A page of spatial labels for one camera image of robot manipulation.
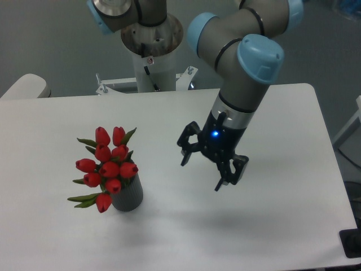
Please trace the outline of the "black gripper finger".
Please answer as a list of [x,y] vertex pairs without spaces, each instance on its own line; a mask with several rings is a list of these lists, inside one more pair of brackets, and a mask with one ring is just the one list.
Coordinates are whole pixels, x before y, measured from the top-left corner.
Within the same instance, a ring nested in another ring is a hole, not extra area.
[[[188,163],[192,153],[199,152],[201,150],[201,144],[198,140],[198,135],[200,133],[201,129],[195,121],[192,121],[185,126],[177,141],[177,145],[182,148],[181,154],[183,155],[183,159],[181,161],[181,166],[185,166]],[[195,143],[189,142],[191,136],[196,136],[197,141]]]
[[234,154],[231,159],[217,158],[216,165],[221,178],[214,190],[218,191],[222,185],[227,186],[229,183],[236,185],[242,178],[248,162],[249,158],[244,155]]

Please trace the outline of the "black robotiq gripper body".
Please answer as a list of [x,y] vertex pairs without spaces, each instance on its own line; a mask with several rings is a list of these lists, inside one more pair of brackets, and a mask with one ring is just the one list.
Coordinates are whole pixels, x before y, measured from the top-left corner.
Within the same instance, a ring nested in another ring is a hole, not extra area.
[[248,157],[235,153],[235,148],[245,130],[245,128],[233,129],[220,124],[210,112],[203,130],[197,136],[202,154],[218,165],[229,163],[230,160],[234,161],[235,167],[241,164],[247,165]]

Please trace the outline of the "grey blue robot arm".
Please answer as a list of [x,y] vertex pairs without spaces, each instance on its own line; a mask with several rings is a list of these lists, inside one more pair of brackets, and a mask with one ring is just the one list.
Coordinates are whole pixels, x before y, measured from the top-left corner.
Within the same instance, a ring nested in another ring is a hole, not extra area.
[[238,1],[235,13],[199,14],[187,30],[168,13],[165,1],[88,1],[87,6],[103,33],[121,33],[133,55],[138,92],[175,90],[173,52],[182,40],[223,78],[204,127],[188,124],[177,144],[183,163],[201,152],[217,165],[219,186],[238,183],[249,159],[235,148],[284,61],[274,38],[300,24],[303,2]]

